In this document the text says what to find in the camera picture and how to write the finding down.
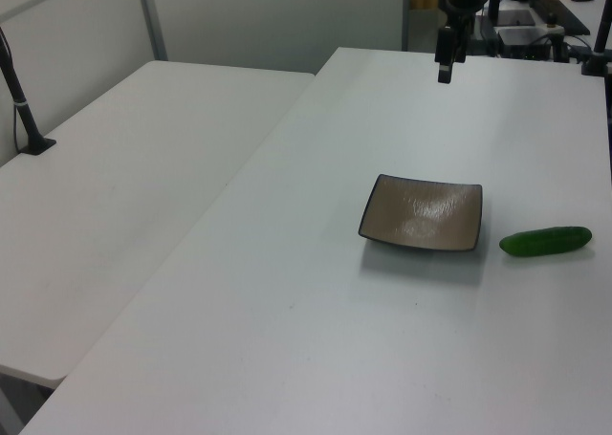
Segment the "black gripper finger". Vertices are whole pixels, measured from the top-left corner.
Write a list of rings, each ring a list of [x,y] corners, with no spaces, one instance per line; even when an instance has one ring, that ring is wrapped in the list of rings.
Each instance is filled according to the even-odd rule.
[[[435,61],[439,65],[438,82],[450,83],[453,66],[454,30],[443,27],[438,31]]]
[[[466,49],[468,45],[468,18],[462,17],[456,22],[455,26],[455,53],[454,61],[464,63],[466,60]]]

